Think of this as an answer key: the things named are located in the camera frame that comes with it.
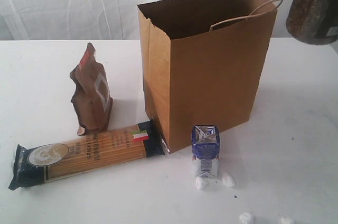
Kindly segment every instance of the white cotton ball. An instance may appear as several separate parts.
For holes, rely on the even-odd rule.
[[[209,184],[209,182],[206,179],[203,178],[196,178],[196,188],[198,190],[204,190],[204,188]]]
[[[289,218],[289,217],[282,217],[280,219],[280,223],[281,224],[296,224],[296,221],[292,218]]]
[[[222,181],[223,181],[224,186],[226,187],[232,188],[232,187],[235,187],[236,185],[236,181],[233,179],[233,177],[226,172],[222,176]]]
[[[245,212],[239,216],[239,221],[241,224],[253,224],[255,222],[255,216],[249,212]]]

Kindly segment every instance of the spaghetti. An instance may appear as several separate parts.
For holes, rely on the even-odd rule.
[[[29,187],[104,166],[163,155],[153,121],[27,150],[18,145],[9,189]]]

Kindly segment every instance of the paper bag handle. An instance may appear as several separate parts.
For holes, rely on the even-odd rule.
[[[275,8],[273,8],[273,9],[267,11],[267,12],[261,13],[261,14],[254,14],[254,15],[253,15],[253,13],[254,13],[255,11],[259,10],[260,8],[266,6],[266,5],[270,4],[270,3],[276,2],[276,1],[279,1],[279,3],[278,3],[277,6],[275,6]],[[282,3],[283,3],[283,0],[270,0],[270,1],[267,1],[267,2],[265,2],[265,3],[263,3],[263,4],[261,4],[260,6],[256,7],[256,8],[255,8],[249,15],[247,15],[247,16],[240,16],[240,17],[230,18],[230,19],[226,19],[226,20],[224,20],[224,21],[221,21],[221,22],[217,22],[217,23],[215,23],[215,24],[212,24],[212,25],[210,26],[210,28],[209,28],[209,32],[213,31],[213,28],[214,28],[215,26],[220,25],[220,24],[225,23],[225,22],[232,22],[232,21],[243,20],[243,19],[247,20],[247,19],[250,19],[250,18],[255,18],[255,17],[259,17],[259,16],[262,16],[262,15],[265,15],[265,14],[270,13],[270,12],[276,10],[277,8],[279,8],[279,6],[280,6]]]

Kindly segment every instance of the spaghetti package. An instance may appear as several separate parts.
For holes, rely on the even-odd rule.
[[[139,158],[164,155],[153,121],[90,134],[73,141],[32,149],[17,146],[9,189],[56,179]]]
[[[70,73],[76,84],[71,99],[79,120],[78,135],[107,130],[112,98],[102,64],[95,60],[95,48],[91,43],[80,63]]]

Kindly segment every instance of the brown paper bag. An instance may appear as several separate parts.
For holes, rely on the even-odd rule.
[[[193,125],[249,119],[283,0],[163,0],[138,5],[145,110],[171,152]]]
[[[70,73],[76,84],[71,99],[79,120],[78,135],[107,130],[112,98],[105,69],[95,60],[95,48],[88,43],[80,63]]]

